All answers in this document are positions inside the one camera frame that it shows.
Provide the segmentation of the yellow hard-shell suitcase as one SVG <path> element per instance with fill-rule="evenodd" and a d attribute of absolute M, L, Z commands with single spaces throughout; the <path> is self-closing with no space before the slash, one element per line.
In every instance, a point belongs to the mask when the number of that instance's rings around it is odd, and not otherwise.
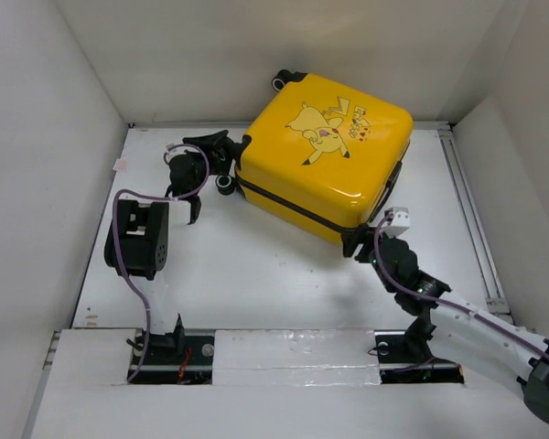
<path fill-rule="evenodd" d="M 277 94 L 240 141 L 214 145 L 243 197 L 339 243 L 370 221 L 398 177 L 414 121 L 395 105 L 314 73 L 280 70 Z"/>

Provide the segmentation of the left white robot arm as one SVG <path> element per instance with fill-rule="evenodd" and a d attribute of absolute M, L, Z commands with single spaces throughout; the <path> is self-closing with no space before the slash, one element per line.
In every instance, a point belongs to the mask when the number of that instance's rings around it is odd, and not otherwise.
<path fill-rule="evenodd" d="M 153 348 L 165 362 L 185 354 L 183 326 L 179 315 L 167 316 L 163 288 L 156 280 L 168 258 L 171 204 L 188 205 L 188 224 L 199 217 L 199 193 L 211 176 L 230 181 L 234 142 L 226 130 L 198 137 L 185 137 L 170 145 L 163 155 L 169 183 L 163 196 L 145 196 L 121 189 L 113 197 L 111 225 L 104 246 L 104 261 L 123 277 L 143 303 L 145 327 L 132 343 L 139 350 Z"/>

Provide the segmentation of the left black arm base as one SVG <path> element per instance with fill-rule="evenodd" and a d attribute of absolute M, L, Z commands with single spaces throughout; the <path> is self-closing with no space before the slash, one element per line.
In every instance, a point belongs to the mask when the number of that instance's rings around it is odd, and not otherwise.
<path fill-rule="evenodd" d="M 141 385 L 209 385 L 212 383 L 215 330 L 185 329 L 181 317 L 174 330 L 151 335 L 144 356 L 145 335 L 138 331 L 131 347 L 127 379 Z"/>

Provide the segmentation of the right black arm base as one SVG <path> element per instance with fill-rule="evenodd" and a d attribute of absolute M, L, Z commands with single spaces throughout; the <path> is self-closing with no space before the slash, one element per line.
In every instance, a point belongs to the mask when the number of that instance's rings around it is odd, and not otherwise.
<path fill-rule="evenodd" d="M 378 359 L 381 384 L 464 384 L 462 368 L 435 357 L 427 345 L 434 327 L 418 317 L 407 329 L 374 331 L 367 354 Z"/>

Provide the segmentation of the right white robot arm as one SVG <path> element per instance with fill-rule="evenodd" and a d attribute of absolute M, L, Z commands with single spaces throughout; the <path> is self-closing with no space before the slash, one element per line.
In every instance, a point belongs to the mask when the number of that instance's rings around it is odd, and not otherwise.
<path fill-rule="evenodd" d="M 341 236 L 344 256 L 370 264 L 385 290 L 414 322 L 404 348 L 413 359 L 444 359 L 498 382 L 549 425 L 549 337 L 514 326 L 456 294 L 418 267 L 392 220 Z"/>

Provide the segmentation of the small pink paper scrap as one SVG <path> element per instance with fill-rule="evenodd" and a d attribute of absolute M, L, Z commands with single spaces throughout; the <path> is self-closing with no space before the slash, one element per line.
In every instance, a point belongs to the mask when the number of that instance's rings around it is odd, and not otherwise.
<path fill-rule="evenodd" d="M 128 164 L 125 159 L 119 158 L 115 161 L 113 165 L 114 172 L 125 172 L 127 170 Z"/>

